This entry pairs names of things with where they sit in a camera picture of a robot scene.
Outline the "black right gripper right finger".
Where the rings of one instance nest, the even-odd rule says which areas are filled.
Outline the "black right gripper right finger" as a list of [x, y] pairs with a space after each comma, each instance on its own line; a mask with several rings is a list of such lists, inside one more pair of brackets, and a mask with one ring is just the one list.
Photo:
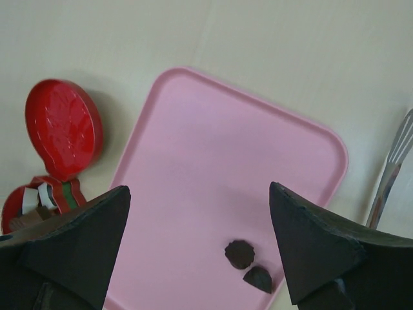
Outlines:
[[269, 206], [292, 304], [412, 309], [412, 240], [370, 229], [273, 182]]

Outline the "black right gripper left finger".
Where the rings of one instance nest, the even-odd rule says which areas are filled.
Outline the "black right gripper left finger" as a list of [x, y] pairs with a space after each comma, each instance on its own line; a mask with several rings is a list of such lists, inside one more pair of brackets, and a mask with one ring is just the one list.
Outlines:
[[1, 309], [102, 309], [130, 210], [121, 185], [1, 236]]

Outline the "red round tin box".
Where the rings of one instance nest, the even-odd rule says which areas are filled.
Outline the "red round tin box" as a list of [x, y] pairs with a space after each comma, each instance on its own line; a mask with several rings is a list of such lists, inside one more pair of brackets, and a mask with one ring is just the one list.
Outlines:
[[11, 232], [10, 220], [26, 215], [37, 207], [46, 207], [53, 215], [63, 214], [86, 203], [78, 179], [62, 182], [51, 176], [36, 176], [27, 185], [15, 189], [1, 211], [1, 230]]

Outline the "metal serving tongs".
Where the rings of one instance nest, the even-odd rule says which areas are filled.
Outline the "metal serving tongs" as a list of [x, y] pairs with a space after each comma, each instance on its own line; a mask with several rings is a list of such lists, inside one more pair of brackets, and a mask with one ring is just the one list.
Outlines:
[[391, 188], [400, 172], [401, 166], [412, 148], [412, 109], [404, 117], [396, 132], [388, 153], [385, 168], [378, 185], [366, 226], [377, 229]]

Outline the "red embossed tin lid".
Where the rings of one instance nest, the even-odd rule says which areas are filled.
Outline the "red embossed tin lid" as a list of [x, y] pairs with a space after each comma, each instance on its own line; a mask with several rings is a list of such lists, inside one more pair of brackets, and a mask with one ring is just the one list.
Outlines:
[[29, 92], [25, 121], [30, 141], [59, 181], [77, 177], [103, 150], [103, 124], [92, 98], [79, 85], [44, 79]]

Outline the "dark shell chocolate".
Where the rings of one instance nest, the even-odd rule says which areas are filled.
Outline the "dark shell chocolate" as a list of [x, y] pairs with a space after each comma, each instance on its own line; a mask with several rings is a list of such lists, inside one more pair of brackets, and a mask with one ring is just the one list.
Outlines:
[[253, 266], [243, 277], [243, 280], [251, 286], [268, 294], [272, 294], [273, 281], [270, 273], [259, 265]]

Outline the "dark barrel chocolate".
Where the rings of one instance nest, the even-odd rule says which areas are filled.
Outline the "dark barrel chocolate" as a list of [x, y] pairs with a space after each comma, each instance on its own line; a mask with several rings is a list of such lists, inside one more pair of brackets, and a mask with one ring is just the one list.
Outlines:
[[255, 250], [245, 240], [234, 240], [225, 247], [225, 257], [234, 268], [244, 270], [254, 262]]

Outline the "pink plastic tray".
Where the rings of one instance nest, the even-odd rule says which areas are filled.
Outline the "pink plastic tray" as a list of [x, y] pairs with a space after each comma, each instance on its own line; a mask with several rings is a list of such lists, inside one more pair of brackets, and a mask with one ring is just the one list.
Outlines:
[[189, 68], [152, 85], [112, 181], [131, 203], [107, 309], [268, 309], [224, 250], [245, 240], [284, 281], [268, 190], [328, 205], [348, 167], [327, 127]]

